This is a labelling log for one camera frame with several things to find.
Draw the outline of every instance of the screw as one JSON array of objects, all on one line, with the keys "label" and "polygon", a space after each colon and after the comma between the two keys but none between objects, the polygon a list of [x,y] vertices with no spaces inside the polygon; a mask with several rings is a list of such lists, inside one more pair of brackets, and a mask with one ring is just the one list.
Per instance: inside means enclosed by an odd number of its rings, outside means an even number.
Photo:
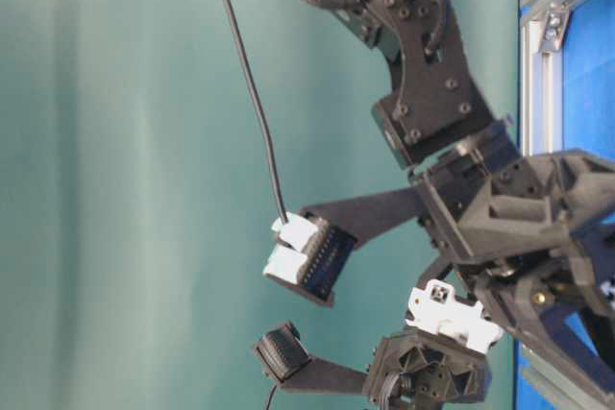
[{"label": "screw", "polygon": [[446,86],[447,90],[457,90],[459,88],[459,81],[457,79],[450,78],[447,79],[444,85]]},{"label": "screw", "polygon": [[557,31],[555,29],[548,29],[547,32],[545,33],[545,38],[547,40],[555,40],[556,37],[557,37]]},{"label": "screw", "polygon": [[568,221],[571,216],[572,216],[572,213],[570,212],[570,210],[559,210],[559,213],[557,213],[557,221],[559,222]]},{"label": "screw", "polygon": [[389,9],[395,5],[395,0],[382,0],[382,2],[384,2],[384,5]]},{"label": "screw", "polygon": [[462,114],[469,114],[472,112],[472,105],[470,105],[470,103],[461,103],[459,105],[459,112]]},{"label": "screw", "polygon": [[561,18],[559,16],[552,15],[551,19],[549,20],[549,26],[551,26],[552,28],[558,28],[559,26],[561,26]]},{"label": "screw", "polygon": [[547,302],[547,296],[542,292],[534,293],[534,296],[531,298],[536,304],[544,304]]},{"label": "screw", "polygon": [[367,42],[369,40],[369,35],[371,31],[372,29],[369,26],[365,26],[365,25],[361,26],[361,40],[363,40],[364,42]]},{"label": "screw", "polygon": [[418,141],[419,139],[421,139],[421,136],[422,136],[422,135],[423,135],[423,134],[421,133],[421,131],[420,131],[420,130],[417,130],[417,129],[412,129],[412,130],[410,130],[410,138],[412,138],[412,140],[413,140],[414,142],[416,142],[416,141]]}]

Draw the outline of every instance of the white plastic part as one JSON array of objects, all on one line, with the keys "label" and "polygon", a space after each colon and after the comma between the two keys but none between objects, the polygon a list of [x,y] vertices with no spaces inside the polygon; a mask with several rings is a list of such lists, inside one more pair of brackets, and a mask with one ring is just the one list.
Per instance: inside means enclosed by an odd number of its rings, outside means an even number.
[{"label": "white plastic part", "polygon": [[615,310],[615,276],[603,282],[600,286],[604,296],[611,303],[611,308]]},{"label": "white plastic part", "polygon": [[288,223],[283,225],[282,220],[278,218],[271,229],[277,232],[279,239],[291,248],[276,245],[262,273],[265,276],[274,276],[297,284],[299,283],[299,270],[308,261],[308,256],[303,253],[303,249],[311,236],[318,232],[318,228],[303,216],[286,213],[286,217]]},{"label": "white plastic part", "polygon": [[493,322],[482,318],[482,303],[468,306],[455,299],[455,288],[441,280],[430,280],[425,290],[414,287],[408,309],[414,316],[406,321],[409,326],[453,338],[460,345],[486,354],[504,331]]}]

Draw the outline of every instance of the black cable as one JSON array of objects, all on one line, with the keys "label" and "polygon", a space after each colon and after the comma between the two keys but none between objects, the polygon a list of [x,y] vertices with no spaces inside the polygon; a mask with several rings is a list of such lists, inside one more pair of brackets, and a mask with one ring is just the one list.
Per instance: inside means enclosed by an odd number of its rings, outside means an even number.
[{"label": "black cable", "polygon": [[278,386],[274,384],[271,388],[271,391],[269,391],[269,398],[265,402],[265,410],[269,410],[269,407],[271,407],[271,401],[273,400],[273,395],[276,394],[277,389]]},{"label": "black cable", "polygon": [[278,178],[276,157],[273,151],[273,142],[271,141],[271,133],[269,132],[267,119],[265,118],[262,103],[260,102],[260,97],[258,96],[257,86],[254,82],[254,77],[252,76],[252,69],[250,68],[246,49],[243,45],[243,39],[241,38],[241,32],[239,31],[239,26],[237,25],[237,18],[234,15],[233,4],[231,3],[231,0],[222,0],[222,3],[229,18],[229,23],[231,24],[231,32],[233,33],[234,44],[237,49],[237,53],[239,54],[239,60],[241,61],[243,75],[246,78],[248,90],[250,91],[250,97],[252,99],[252,103],[254,104],[255,111],[257,112],[258,122],[260,123],[260,130],[262,131],[262,137],[265,142],[267,164],[269,165],[269,176],[271,177],[273,195],[276,200],[276,208],[278,209],[280,219],[284,224],[286,224],[288,223],[288,219],[286,218],[286,208],[284,207],[282,191],[280,189],[280,179]]}]

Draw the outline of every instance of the teal backdrop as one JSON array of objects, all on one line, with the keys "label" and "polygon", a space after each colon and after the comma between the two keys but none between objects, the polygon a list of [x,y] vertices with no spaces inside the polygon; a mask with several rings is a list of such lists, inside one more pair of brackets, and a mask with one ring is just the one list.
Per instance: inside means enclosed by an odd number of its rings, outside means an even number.
[{"label": "teal backdrop", "polygon": [[[234,0],[290,209],[402,187],[369,110],[382,58],[299,0]],[[472,71],[517,113],[517,0],[454,0]],[[290,319],[362,369],[434,257],[414,224],[323,310],[260,276],[275,209],[220,0],[0,0],[0,408],[257,409],[249,347]],[[512,343],[488,401],[512,405]],[[364,408],[279,393],[274,409]]]}]

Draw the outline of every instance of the metal bracket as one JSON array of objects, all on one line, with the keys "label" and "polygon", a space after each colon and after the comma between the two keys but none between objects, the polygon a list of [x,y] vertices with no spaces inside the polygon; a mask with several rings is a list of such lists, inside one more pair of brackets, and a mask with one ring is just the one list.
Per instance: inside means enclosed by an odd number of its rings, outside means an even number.
[{"label": "metal bracket", "polygon": [[557,53],[561,51],[570,14],[570,9],[557,5],[552,5],[546,11],[541,21],[540,52]]}]

